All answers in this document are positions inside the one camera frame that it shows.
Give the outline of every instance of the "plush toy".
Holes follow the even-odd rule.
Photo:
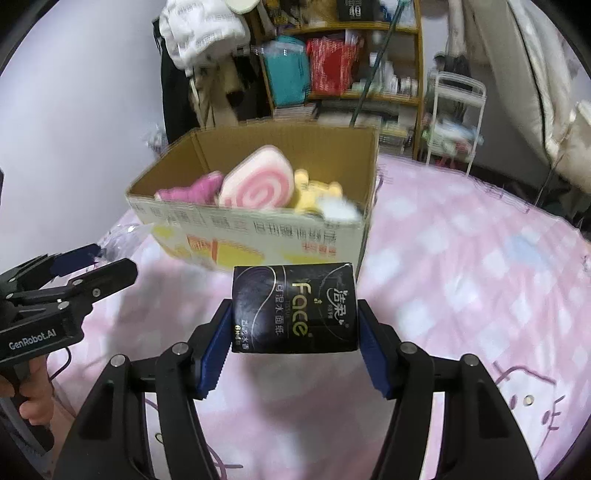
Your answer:
[[[213,171],[200,177],[190,187],[175,187],[156,192],[157,200],[165,202],[198,203],[200,205],[215,205],[215,196],[222,186],[223,175]]]
[[[282,208],[294,191],[294,174],[285,155],[265,145],[243,160],[223,181],[219,206],[255,210]]]
[[[360,222],[363,219],[355,204],[344,197],[323,195],[316,201],[316,206],[322,217],[331,222]]]
[[[312,213],[321,215],[317,202],[323,196],[341,198],[343,189],[340,183],[332,182],[330,184],[321,181],[310,180],[308,172],[302,168],[294,173],[295,193],[292,205],[296,213]]]

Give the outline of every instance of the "open cardboard box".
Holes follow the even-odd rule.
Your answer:
[[[162,202],[159,189],[187,187],[200,176],[228,174],[263,145],[275,145],[311,180],[338,181],[362,207],[363,220],[331,223],[292,210],[248,210]],[[127,192],[127,199],[170,255],[231,270],[236,265],[361,264],[374,198],[378,136],[371,128],[259,121],[193,130],[174,143]]]

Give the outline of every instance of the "pink swirl cushion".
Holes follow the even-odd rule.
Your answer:
[[[294,173],[283,153],[265,145],[249,155],[224,179],[219,206],[255,210],[286,206],[294,191]]]

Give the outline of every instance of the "bed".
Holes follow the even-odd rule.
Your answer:
[[[591,412],[590,245],[564,220],[462,173],[380,155],[379,179],[358,297],[432,355],[477,354],[546,478]],[[120,223],[136,221],[130,211]],[[112,355],[159,355],[230,296],[229,274],[175,260],[152,238],[132,258],[136,284],[95,305],[54,382],[74,414]],[[51,354],[50,373],[65,358]],[[155,474],[166,480],[157,399],[146,403]],[[359,480],[371,475],[392,406],[358,351],[230,353],[197,411],[222,479]],[[436,395],[425,479],[442,412]]]

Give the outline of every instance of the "cable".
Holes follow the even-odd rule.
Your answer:
[[[68,352],[68,360],[66,360],[66,363],[63,364],[52,376],[49,377],[49,381],[53,382],[54,379],[61,374],[66,368],[68,368],[68,366],[71,364],[72,362],[72,352],[70,352],[70,349],[68,347],[66,347],[66,351]]]

